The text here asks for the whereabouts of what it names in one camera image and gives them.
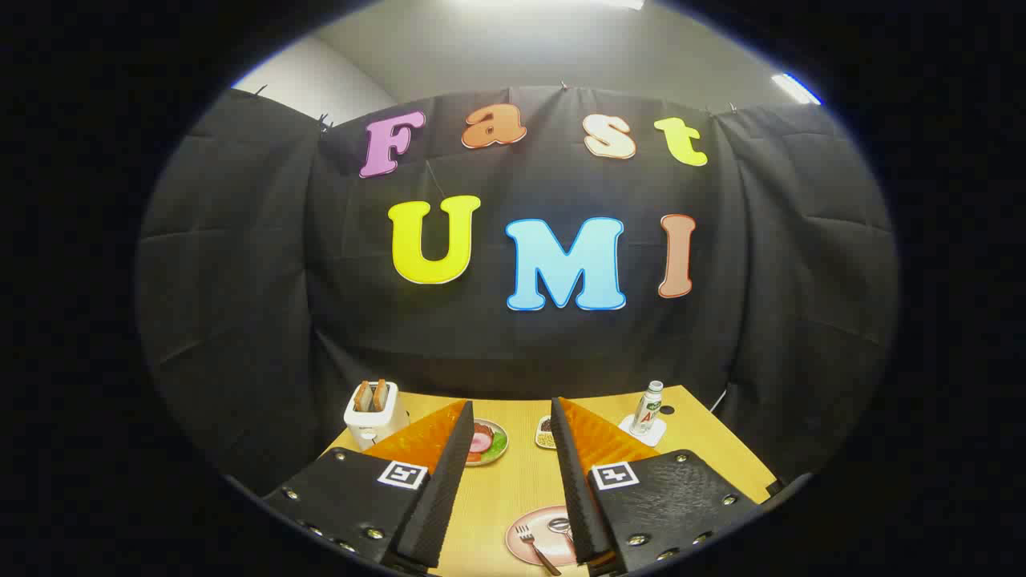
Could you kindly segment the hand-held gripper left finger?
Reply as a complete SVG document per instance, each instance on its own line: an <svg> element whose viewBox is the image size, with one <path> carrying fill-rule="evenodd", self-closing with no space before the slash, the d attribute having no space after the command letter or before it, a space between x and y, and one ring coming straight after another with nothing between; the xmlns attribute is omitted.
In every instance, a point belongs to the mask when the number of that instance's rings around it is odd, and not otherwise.
<svg viewBox="0 0 1026 577"><path fill-rule="evenodd" d="M264 504L337 551L425 572L439 564L474 434L473 403L459 399L367 450L327 450Z"/></svg>

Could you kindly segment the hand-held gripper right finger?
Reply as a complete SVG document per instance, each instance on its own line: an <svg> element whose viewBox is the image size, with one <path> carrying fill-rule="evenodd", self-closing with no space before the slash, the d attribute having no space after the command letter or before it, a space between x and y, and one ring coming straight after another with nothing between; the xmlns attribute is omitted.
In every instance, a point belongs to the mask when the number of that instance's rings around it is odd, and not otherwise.
<svg viewBox="0 0 1026 577"><path fill-rule="evenodd" d="M641 575L739 530L760 504L692 450L661 454L578 403L551 401L576 562Z"/></svg>

